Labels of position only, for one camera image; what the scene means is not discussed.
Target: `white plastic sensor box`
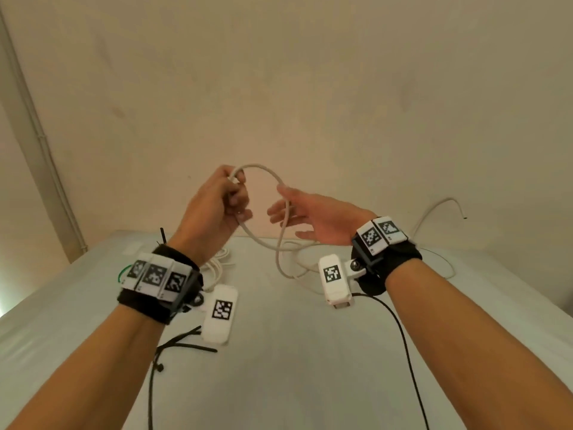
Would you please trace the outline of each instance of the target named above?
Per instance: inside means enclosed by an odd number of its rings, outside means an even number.
[[[323,256],[319,260],[319,274],[326,302],[335,309],[350,306],[352,303],[350,280],[365,273],[366,269],[353,270],[352,261],[343,263],[338,255]]]

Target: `forearm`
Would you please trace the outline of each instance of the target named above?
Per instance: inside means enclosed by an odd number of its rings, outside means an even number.
[[[420,260],[386,280],[406,330],[468,428],[566,428],[573,394],[533,353]]]
[[[118,305],[54,372],[7,430],[120,429],[164,325]]]

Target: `hand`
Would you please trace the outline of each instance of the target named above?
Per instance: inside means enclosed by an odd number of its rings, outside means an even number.
[[[193,196],[183,219],[167,245],[188,256],[198,266],[210,260],[223,247],[241,221],[253,218],[245,208],[249,194],[243,172],[237,174],[238,184],[229,180],[234,167],[220,166]]]
[[[312,239],[320,243],[348,246],[356,230],[368,220],[376,218],[372,211],[363,210],[350,202],[309,194],[296,188],[277,186],[283,199],[267,210],[271,223],[282,222],[285,218],[285,199],[290,201],[290,217],[287,226],[309,224],[312,231],[297,231],[302,239]]]

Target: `person's left arm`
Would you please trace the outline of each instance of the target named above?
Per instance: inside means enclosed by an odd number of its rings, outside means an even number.
[[[245,175],[221,166],[189,202],[167,245],[201,266],[253,216]],[[7,430],[120,429],[154,357],[164,325],[119,304],[60,365]]]

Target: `mounting screw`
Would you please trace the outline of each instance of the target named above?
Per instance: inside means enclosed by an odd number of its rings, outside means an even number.
[[[352,262],[350,263],[350,268],[352,269],[353,272],[362,270],[362,266],[357,260],[352,260]]]

